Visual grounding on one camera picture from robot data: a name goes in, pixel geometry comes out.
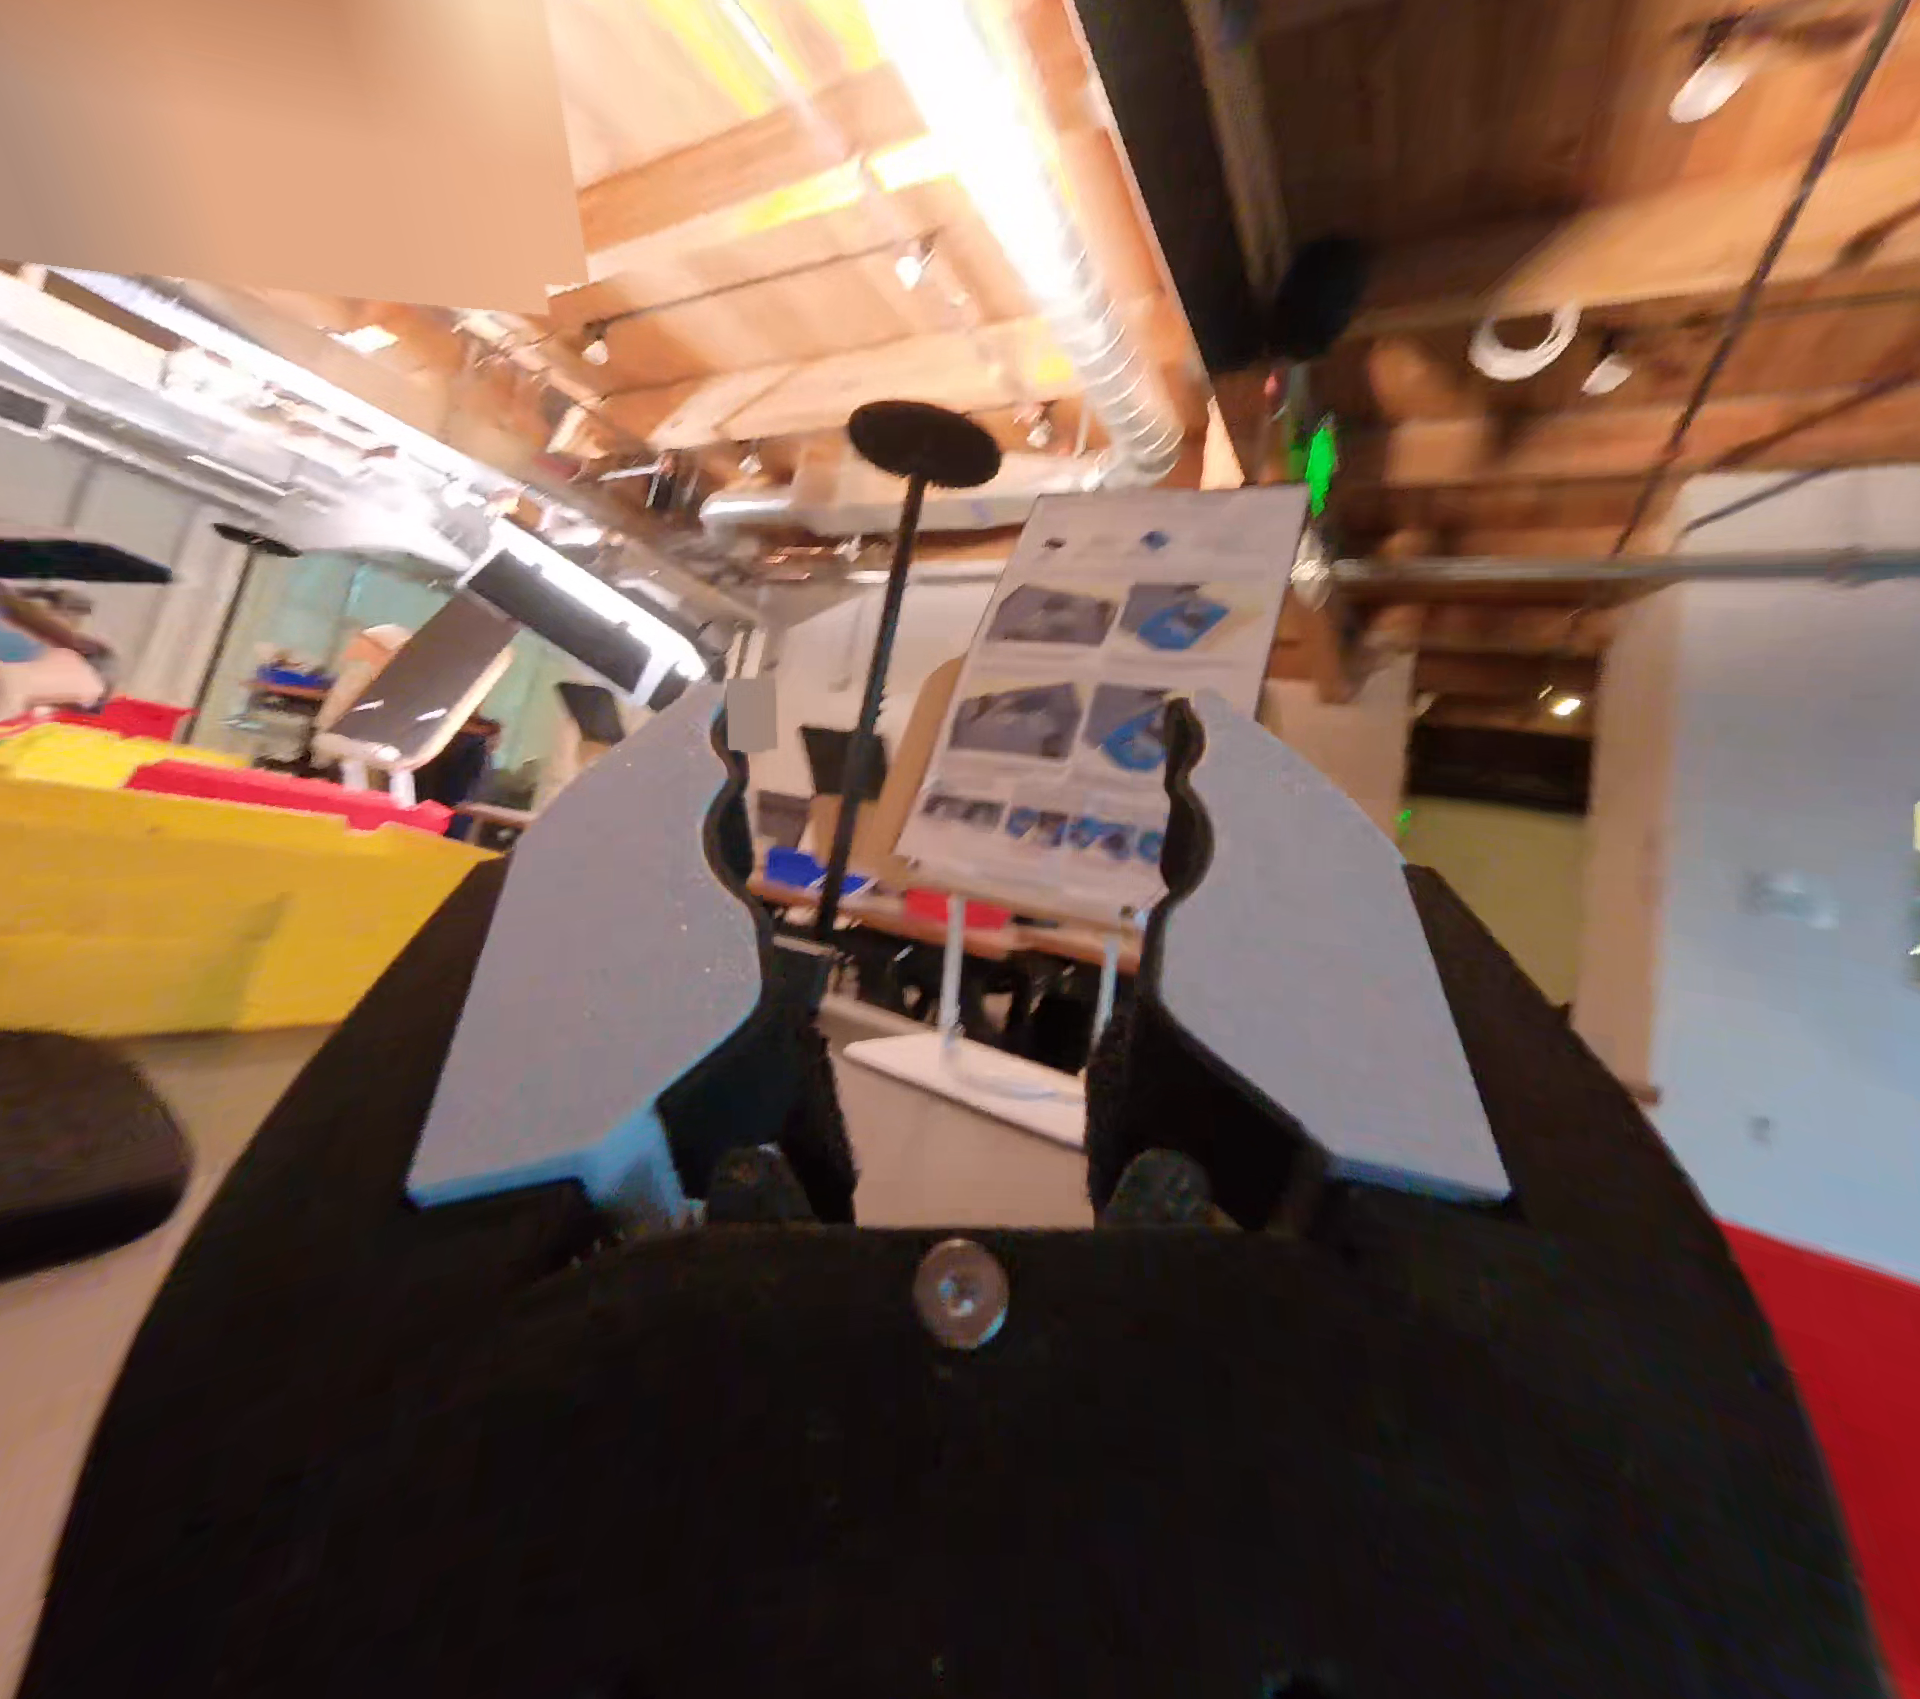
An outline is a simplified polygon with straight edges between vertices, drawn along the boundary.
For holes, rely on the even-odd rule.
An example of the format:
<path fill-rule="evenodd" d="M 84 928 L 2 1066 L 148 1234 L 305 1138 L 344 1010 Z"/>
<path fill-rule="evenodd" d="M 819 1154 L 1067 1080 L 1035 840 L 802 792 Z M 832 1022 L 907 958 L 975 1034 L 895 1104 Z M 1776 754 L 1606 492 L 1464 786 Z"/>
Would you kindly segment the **yellow plastic bin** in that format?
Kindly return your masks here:
<path fill-rule="evenodd" d="M 405 826 L 8 780 L 2 1026 L 139 1040 L 336 1024 L 492 858 Z"/>
<path fill-rule="evenodd" d="M 146 766 L 245 770 L 241 756 L 132 738 L 65 722 L 20 722 L 2 732 L 2 780 L 121 790 Z"/>

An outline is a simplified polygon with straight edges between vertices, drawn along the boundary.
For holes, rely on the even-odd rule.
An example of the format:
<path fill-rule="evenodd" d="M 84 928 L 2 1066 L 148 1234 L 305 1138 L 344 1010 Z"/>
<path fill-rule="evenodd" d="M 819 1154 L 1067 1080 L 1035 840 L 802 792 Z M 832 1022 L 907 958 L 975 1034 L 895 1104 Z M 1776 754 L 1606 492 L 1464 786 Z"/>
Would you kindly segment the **studio light panel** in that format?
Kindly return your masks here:
<path fill-rule="evenodd" d="M 495 522 L 457 578 L 461 592 L 564 652 L 627 704 L 660 710 L 715 678 L 711 656 L 679 618 L 519 528 Z"/>

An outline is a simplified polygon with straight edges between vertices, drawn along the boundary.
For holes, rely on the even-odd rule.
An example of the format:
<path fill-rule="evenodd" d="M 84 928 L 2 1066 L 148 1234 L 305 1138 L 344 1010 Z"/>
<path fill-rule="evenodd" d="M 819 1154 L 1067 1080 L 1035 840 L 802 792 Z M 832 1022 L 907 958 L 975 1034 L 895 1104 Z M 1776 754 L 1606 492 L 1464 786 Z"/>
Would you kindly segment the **wooden instruction board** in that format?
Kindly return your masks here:
<path fill-rule="evenodd" d="M 939 718 L 897 856 L 924 886 L 1085 926 L 1164 894 L 1165 716 L 1255 712 L 1302 484 L 1039 498 Z"/>

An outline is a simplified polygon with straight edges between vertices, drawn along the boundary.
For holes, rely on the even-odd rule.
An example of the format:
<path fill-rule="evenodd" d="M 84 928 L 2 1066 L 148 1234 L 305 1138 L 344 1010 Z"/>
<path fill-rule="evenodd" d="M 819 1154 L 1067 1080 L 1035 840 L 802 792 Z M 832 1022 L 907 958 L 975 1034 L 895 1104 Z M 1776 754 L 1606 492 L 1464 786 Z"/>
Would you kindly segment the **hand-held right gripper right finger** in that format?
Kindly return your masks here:
<path fill-rule="evenodd" d="M 1504 1202 L 1509 1176 L 1417 918 L 1377 824 L 1214 692 L 1178 706 L 1152 990 L 1172 1024 L 1288 1116 L 1340 1180 Z"/>

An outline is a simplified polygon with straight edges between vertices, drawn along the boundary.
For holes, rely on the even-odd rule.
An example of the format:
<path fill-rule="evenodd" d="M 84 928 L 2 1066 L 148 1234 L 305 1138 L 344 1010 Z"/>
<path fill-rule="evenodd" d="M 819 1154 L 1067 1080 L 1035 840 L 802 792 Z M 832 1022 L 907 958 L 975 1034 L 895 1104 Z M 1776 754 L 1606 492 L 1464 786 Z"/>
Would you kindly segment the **black floor lamp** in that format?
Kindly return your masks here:
<path fill-rule="evenodd" d="M 258 526 L 241 524 L 237 520 L 219 520 L 212 526 L 212 534 L 228 548 L 237 550 L 237 566 L 232 578 L 230 588 L 226 590 L 224 606 L 219 612 L 219 622 L 212 634 L 203 666 L 200 672 L 195 696 L 191 702 L 190 716 L 182 728 L 182 736 L 191 744 L 200 738 L 202 726 L 206 724 L 209 710 L 214 708 L 218 684 L 224 676 L 224 666 L 228 664 L 228 652 L 232 648 L 236 630 L 245 610 L 249 608 L 249 596 L 255 586 L 255 574 L 262 562 L 285 562 L 297 560 L 300 554 L 293 546 L 275 538 Z"/>
<path fill-rule="evenodd" d="M 828 844 L 824 884 L 814 908 L 814 940 L 837 948 L 837 910 L 845 890 L 858 810 L 873 772 L 877 720 L 889 676 L 907 570 L 915 554 L 924 502 L 929 490 L 961 492 L 986 486 L 1000 468 L 996 440 L 972 420 L 924 402 L 873 402 L 858 408 L 847 424 L 856 454 L 903 484 L 895 538 L 879 596 L 875 636 L 867 660 L 858 716 L 852 726 Z"/>

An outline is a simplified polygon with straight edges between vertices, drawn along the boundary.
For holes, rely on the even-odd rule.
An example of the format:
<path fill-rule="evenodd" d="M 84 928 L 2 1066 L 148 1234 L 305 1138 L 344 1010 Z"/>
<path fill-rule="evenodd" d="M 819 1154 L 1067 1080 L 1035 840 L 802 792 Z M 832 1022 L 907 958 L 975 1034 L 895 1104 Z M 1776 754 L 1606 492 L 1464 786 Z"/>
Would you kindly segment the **wooden board back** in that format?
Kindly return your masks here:
<path fill-rule="evenodd" d="M 372 626 L 347 638 L 309 738 L 315 760 L 409 778 L 468 724 L 512 664 L 517 626 L 455 592 L 418 628 Z"/>

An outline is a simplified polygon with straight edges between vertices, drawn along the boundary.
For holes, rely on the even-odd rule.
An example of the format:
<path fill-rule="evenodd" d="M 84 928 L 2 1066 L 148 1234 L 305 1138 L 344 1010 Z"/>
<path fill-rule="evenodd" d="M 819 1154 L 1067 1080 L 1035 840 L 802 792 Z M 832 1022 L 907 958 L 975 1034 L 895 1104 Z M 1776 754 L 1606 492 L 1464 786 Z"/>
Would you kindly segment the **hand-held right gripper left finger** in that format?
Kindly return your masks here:
<path fill-rule="evenodd" d="M 753 914 L 710 844 L 721 710 L 721 686 L 689 686 L 510 856 L 405 1176 L 415 1206 L 573 1184 L 621 1224 L 692 1214 L 663 1096 L 762 992 Z"/>

